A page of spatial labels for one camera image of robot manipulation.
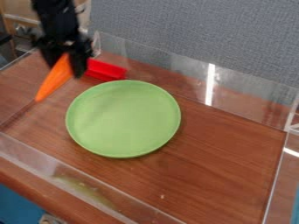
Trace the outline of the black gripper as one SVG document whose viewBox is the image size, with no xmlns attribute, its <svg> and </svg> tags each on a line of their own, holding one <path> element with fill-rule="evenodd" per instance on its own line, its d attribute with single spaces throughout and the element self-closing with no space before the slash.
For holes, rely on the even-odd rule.
<svg viewBox="0 0 299 224">
<path fill-rule="evenodd" d="M 73 77 L 78 79 L 86 71 L 88 59 L 93 56 L 92 39 L 78 34 L 73 39 L 58 41 L 46 36 L 34 40 L 34 46 L 41 51 L 46 65 L 53 67 L 62 53 L 69 53 L 69 65 Z"/>
</svg>

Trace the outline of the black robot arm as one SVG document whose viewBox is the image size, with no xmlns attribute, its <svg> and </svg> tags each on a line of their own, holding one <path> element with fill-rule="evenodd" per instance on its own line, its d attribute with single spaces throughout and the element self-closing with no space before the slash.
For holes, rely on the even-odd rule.
<svg viewBox="0 0 299 224">
<path fill-rule="evenodd" d="M 80 31 L 73 0 L 30 0 L 30 3 L 41 22 L 41 36 L 32 36 L 32 45 L 41 51 L 49 67 L 66 53 L 72 75 L 80 78 L 86 71 L 93 49 L 92 39 Z"/>
</svg>

